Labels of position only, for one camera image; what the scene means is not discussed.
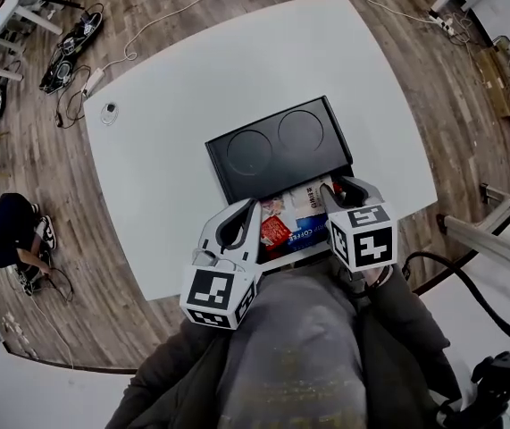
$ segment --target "white cube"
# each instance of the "white cube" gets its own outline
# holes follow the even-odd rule
[[[397,220],[387,203],[328,215],[331,247],[350,272],[397,262]]]
[[[185,268],[180,307],[192,323],[237,329],[256,296],[256,273]]]

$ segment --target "sneaker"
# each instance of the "sneaker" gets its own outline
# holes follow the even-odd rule
[[[50,249],[56,249],[56,236],[54,235],[54,226],[50,216],[42,216],[40,222],[45,224],[44,236],[42,240],[47,244]]]

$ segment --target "white cable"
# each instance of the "white cable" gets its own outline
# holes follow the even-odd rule
[[[32,303],[34,304],[34,306],[38,309],[38,311],[40,313],[42,313],[42,316],[46,319],[46,322],[48,324],[50,324],[50,327],[52,327],[52,329],[56,332],[56,335],[58,335],[58,338],[60,339],[60,341],[66,346],[66,348],[68,349],[68,358],[70,359],[70,366],[72,368],[72,370],[74,370],[74,362],[72,361],[72,351],[70,349],[70,346],[68,345],[68,343],[66,343],[66,340],[62,338],[62,335],[60,335],[60,333],[56,330],[56,328],[52,325],[52,323],[50,322],[50,320],[48,319],[48,316],[45,315],[45,313],[40,309],[40,307],[38,306],[36,300],[34,300],[32,298],[32,296],[29,296],[29,299],[32,300]]]
[[[174,11],[173,13],[169,13],[169,14],[166,14],[165,16],[162,16],[161,18],[159,19],[156,19],[154,21],[151,21],[149,22],[148,24],[146,24],[137,34],[134,38],[132,38],[130,41],[128,41],[128,43],[126,44],[126,46],[123,48],[123,58],[120,59],[120,60],[117,60],[117,61],[111,61],[110,63],[108,63],[103,69],[102,69],[102,72],[105,71],[105,69],[107,69],[109,66],[111,65],[114,65],[115,63],[121,63],[121,62],[124,62],[124,61],[134,61],[136,60],[136,58],[138,57],[138,53],[136,51],[132,51],[131,53],[128,54],[128,47],[130,47],[130,45],[136,41],[136,39],[138,39],[139,35],[141,35],[141,33],[147,29],[148,27],[156,24],[157,22],[159,21],[163,21],[164,19],[167,19],[171,16],[174,16],[175,14],[179,14],[179,13],[183,13],[185,10],[188,10],[191,6],[193,6],[194,4],[198,4],[201,0],[196,0],[195,2],[193,2],[192,4],[188,4],[185,8],[181,8],[180,10],[177,10],[177,11]]]
[[[436,25],[439,25],[438,22],[430,21],[429,19],[420,19],[420,18],[416,18],[415,16],[410,16],[409,14],[404,14],[404,13],[400,13],[399,11],[392,10],[391,8],[387,7],[385,4],[379,4],[378,2],[374,2],[373,0],[365,0],[365,1],[370,3],[370,4],[375,4],[376,6],[380,6],[384,10],[387,10],[390,13],[397,14],[398,16],[404,16],[406,18],[413,19],[414,21],[424,22],[426,24],[436,24]]]

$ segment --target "wooden floor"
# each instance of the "wooden floor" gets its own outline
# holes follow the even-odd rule
[[[78,1],[86,6],[102,2],[105,7],[104,30],[78,62],[96,68],[121,57],[125,43],[144,24],[192,0]],[[200,30],[287,1],[204,0],[144,32],[133,46],[138,59],[114,65],[105,80]],[[424,17],[434,0],[376,1]],[[403,262],[406,255],[420,249],[458,258],[466,249],[441,236],[435,216],[452,214],[479,221],[485,213],[478,192],[481,182],[510,192],[510,125],[495,118],[464,46],[454,46],[434,26],[388,13],[364,0],[351,2],[380,43],[404,90],[438,192],[437,204],[401,221],[400,258]],[[449,9],[460,11],[455,5]],[[78,18],[78,10],[65,9],[54,21],[67,31]],[[23,56],[25,79],[9,85],[0,130],[11,133],[0,140],[0,163],[12,176],[0,178],[0,195],[18,191],[54,218],[60,239],[54,263],[70,276],[76,297],[65,305],[54,290],[46,289],[35,300],[70,345],[74,365],[137,367],[157,344],[177,331],[182,316],[175,298],[144,301],[107,212],[84,122],[69,130],[54,126],[56,96],[46,96],[38,83],[57,39],[36,29]],[[472,46],[473,52],[478,49]],[[6,62],[0,56],[0,65]],[[80,74],[74,89],[84,80]],[[407,151],[407,142],[403,144]],[[438,270],[420,260],[414,265],[412,287],[428,281]],[[0,270],[0,327],[15,353],[70,362],[66,346],[4,270]]]

